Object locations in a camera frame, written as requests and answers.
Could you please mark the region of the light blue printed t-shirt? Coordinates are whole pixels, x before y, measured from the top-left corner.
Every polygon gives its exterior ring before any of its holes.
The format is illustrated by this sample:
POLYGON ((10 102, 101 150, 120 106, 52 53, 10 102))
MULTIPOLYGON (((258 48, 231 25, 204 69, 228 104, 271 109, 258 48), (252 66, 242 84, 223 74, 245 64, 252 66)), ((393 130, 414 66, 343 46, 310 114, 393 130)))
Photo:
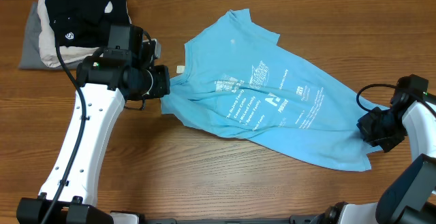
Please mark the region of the light blue printed t-shirt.
POLYGON ((373 104, 278 45, 249 10, 230 10, 185 44, 161 111, 185 126, 246 139, 333 170, 371 169, 358 119, 373 104))

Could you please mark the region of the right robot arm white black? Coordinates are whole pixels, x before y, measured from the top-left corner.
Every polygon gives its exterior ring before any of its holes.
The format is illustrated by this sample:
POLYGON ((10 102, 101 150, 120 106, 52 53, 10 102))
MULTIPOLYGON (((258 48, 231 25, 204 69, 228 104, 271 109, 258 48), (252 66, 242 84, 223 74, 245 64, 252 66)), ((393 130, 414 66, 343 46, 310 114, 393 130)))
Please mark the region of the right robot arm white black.
POLYGON ((312 223, 435 223, 435 96, 423 95, 402 117, 411 149, 410 164, 377 202, 340 202, 317 215, 312 223))

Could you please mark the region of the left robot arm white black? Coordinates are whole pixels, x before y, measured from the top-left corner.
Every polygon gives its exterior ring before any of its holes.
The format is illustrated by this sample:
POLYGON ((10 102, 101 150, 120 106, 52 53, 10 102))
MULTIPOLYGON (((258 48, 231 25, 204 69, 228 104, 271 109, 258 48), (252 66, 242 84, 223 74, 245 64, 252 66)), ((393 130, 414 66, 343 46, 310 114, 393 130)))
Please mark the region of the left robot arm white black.
POLYGON ((59 156, 38 196, 19 201, 18 222, 145 223, 143 214, 97 208, 99 175, 126 102, 169 94, 168 68, 153 58, 87 57, 72 81, 75 108, 59 156))

